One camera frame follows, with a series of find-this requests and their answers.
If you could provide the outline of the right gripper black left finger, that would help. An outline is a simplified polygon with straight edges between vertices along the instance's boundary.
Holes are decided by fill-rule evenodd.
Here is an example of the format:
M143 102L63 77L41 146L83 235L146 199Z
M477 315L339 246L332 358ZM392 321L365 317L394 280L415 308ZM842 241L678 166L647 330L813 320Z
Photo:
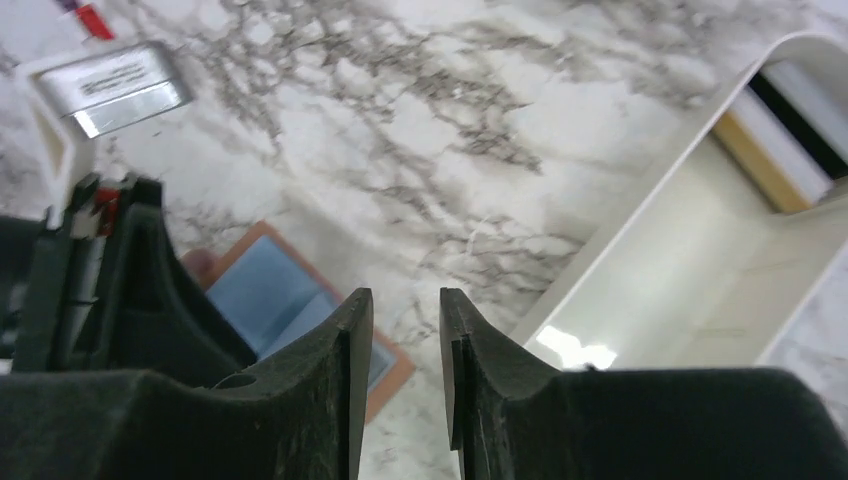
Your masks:
M373 296L212 388L145 370L1 380L5 479L354 479Z

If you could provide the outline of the brown leather card holder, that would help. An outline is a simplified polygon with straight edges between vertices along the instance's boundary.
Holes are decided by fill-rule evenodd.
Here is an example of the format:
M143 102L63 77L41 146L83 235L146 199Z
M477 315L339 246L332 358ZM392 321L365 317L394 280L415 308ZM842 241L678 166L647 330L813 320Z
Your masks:
M197 247L180 261L259 360L309 333L345 298L266 221L222 254Z

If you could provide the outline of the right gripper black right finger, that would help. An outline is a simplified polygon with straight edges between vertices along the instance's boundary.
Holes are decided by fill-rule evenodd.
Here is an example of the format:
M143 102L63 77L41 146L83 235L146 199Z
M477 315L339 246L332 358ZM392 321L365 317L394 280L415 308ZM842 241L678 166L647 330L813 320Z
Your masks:
M560 371L440 292L449 443L465 479L843 479L818 397L773 368Z

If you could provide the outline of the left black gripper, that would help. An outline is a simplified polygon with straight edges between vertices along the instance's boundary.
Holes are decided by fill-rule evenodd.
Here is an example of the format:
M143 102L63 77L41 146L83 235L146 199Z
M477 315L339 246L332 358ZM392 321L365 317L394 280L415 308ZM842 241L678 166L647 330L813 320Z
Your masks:
M52 211L57 227L1 218L2 369L69 369L87 349L106 243L100 367L209 387L256 362L177 258L160 182L89 174Z

